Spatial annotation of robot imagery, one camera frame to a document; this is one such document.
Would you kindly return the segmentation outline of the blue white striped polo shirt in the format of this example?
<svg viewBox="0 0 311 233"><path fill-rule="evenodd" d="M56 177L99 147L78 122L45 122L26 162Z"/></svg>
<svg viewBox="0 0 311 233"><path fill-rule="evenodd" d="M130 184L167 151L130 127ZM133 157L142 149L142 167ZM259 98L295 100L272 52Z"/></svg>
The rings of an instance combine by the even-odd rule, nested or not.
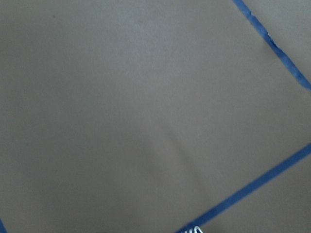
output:
<svg viewBox="0 0 311 233"><path fill-rule="evenodd" d="M189 229L183 229L180 231L180 233L203 233L203 231L199 226L194 226Z"/></svg>

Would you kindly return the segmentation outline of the brown table cover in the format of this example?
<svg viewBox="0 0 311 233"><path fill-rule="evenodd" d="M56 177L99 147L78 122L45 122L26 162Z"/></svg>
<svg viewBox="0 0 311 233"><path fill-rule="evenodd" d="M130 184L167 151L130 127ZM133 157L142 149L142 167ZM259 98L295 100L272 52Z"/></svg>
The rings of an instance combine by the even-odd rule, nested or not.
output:
<svg viewBox="0 0 311 233"><path fill-rule="evenodd" d="M250 16L1 1L1 231L310 232L310 83Z"/></svg>

